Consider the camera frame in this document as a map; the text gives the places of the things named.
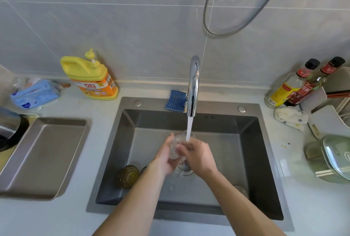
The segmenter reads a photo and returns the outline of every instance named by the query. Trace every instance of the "faucet spout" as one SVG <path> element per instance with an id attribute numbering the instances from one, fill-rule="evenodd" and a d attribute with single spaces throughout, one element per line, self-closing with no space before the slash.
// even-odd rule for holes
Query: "faucet spout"
<path id="1" fill-rule="evenodd" d="M 198 56 L 193 56 L 190 65 L 190 77 L 187 92 L 187 116 L 194 117 L 196 114 L 199 87 L 199 69 L 201 64 Z"/>

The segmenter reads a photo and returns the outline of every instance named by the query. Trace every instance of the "dish cloth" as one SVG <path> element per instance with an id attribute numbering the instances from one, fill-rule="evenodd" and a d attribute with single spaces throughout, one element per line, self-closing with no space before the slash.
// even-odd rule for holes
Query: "dish cloth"
<path id="1" fill-rule="evenodd" d="M 302 110 L 286 107 L 275 110 L 275 119 L 304 132 L 304 124 L 307 124 L 309 115 Z"/>
<path id="2" fill-rule="evenodd" d="M 173 110 L 175 112 L 184 112 L 186 103 L 186 93 L 172 90 L 170 93 L 169 100 L 165 105 L 165 109 Z"/>

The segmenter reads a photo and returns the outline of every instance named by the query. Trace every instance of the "sink rim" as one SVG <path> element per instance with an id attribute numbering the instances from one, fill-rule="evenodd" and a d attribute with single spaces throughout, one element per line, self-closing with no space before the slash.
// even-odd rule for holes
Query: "sink rim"
<path id="1" fill-rule="evenodd" d="M 134 101 L 141 100 L 142 104 L 140 106 L 134 106 Z M 110 137 L 107 142 L 105 152 L 94 182 L 93 189 L 87 204 L 86 211 L 93 213 L 103 213 L 110 214 L 115 206 L 102 205 L 96 203 L 97 194 L 101 185 L 103 174 L 107 165 L 107 161 L 112 149 L 112 144 L 115 138 L 115 134 L 119 125 L 119 121 L 123 110 L 155 110 L 155 111 L 170 111 L 166 110 L 164 106 L 167 103 L 167 99 L 157 99 L 157 98 L 141 98 L 141 97 L 122 97 L 118 107 L 118 112 L 116 114 L 114 124 L 110 133 Z M 238 110 L 238 106 L 244 105 L 246 107 L 246 112 L 242 113 Z M 259 104 L 256 103 L 236 103 L 236 102 L 221 102 L 221 101 L 198 101 L 197 113 L 204 114 L 224 114 L 224 115 L 235 115 L 235 116 L 255 116 L 259 120 L 260 129 L 265 143 L 266 153 L 269 158 L 270 168 L 274 178 L 276 190 L 278 193 L 278 199 L 281 204 L 282 213 L 284 220 L 274 220 L 274 222 L 283 231 L 294 231 L 293 222 L 287 205 L 287 200 L 282 186 L 281 176 L 278 171 L 278 167 L 273 155 L 267 130 L 265 127 L 263 115 Z M 227 225 L 230 226 L 226 216 L 224 215 L 214 215 L 214 214 L 202 214 L 202 213 L 191 213 L 191 212 L 180 212 L 172 210 L 160 210 L 156 209 L 155 219 L 166 219 L 166 220 L 177 220 L 185 222 L 195 222 L 195 223 L 206 223 L 214 225 Z"/>

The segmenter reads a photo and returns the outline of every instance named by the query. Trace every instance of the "right arm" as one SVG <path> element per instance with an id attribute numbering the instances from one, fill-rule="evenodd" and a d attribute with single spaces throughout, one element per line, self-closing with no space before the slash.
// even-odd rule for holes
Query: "right arm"
<path id="1" fill-rule="evenodd" d="M 217 170 L 207 143 L 191 137 L 177 150 L 212 190 L 237 236 L 286 236 Z"/>

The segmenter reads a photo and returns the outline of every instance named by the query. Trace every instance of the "countertop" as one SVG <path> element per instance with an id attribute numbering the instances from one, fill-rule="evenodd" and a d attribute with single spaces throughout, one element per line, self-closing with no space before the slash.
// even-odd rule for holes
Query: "countertop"
<path id="1" fill-rule="evenodd" d="M 63 91 L 58 103 L 25 112 L 86 119 L 91 129 L 64 195 L 49 202 L 0 198 L 0 235 L 91 235 L 107 217 L 85 209 L 121 97 L 168 98 L 169 94 L 169 90 L 122 88 L 116 100 L 98 101 L 73 86 Z M 350 185 L 328 183 L 313 175 L 303 154 L 304 145 L 315 140 L 308 128 L 302 133 L 276 121 L 260 95 L 200 92 L 199 100 L 260 104 L 295 227 L 287 235 L 349 235 Z M 169 220 L 153 220 L 149 234 L 234 235 L 227 226 Z"/>

